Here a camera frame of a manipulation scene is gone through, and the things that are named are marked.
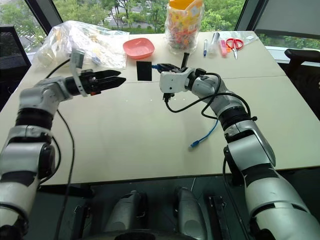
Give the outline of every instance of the blue cable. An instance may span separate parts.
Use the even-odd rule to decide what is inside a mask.
[[[203,140],[205,140],[207,137],[209,137],[209,135],[215,130],[215,128],[216,128],[217,125],[218,125],[218,119],[215,121],[215,124],[214,124],[213,128],[208,132],[208,134],[205,135],[204,137],[200,138],[199,140],[194,141],[194,142],[190,145],[190,147],[191,147],[191,148],[194,148],[194,147],[198,146],[199,143],[201,143]]]

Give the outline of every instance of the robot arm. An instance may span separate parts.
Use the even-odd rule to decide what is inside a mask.
[[[96,95],[125,82],[119,71],[82,71],[74,77],[53,77],[20,94],[15,126],[0,154],[0,237],[22,239],[41,179],[55,169],[51,127],[59,103],[76,95]]]
[[[168,103],[170,97],[191,91],[209,103],[220,121],[227,146],[224,156],[233,183],[245,184],[245,198],[250,217],[250,232],[257,240],[318,240],[320,225],[311,215],[296,190],[274,169],[275,154],[242,102],[232,95],[216,75],[203,69],[168,67],[159,64],[160,89]]]

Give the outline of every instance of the pink bowl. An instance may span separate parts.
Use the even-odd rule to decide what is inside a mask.
[[[125,53],[132,59],[144,59],[152,55],[155,46],[147,38],[136,38],[123,44]]]

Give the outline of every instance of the pen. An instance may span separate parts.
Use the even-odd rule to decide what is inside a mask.
[[[207,55],[207,45],[208,45],[208,40],[204,40],[204,49],[203,49],[203,56],[205,57]]]

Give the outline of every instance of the pink highlighter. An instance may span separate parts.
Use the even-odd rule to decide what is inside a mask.
[[[220,51],[221,51],[221,55],[222,57],[227,56],[227,45],[226,45],[226,41],[225,40],[220,40]]]

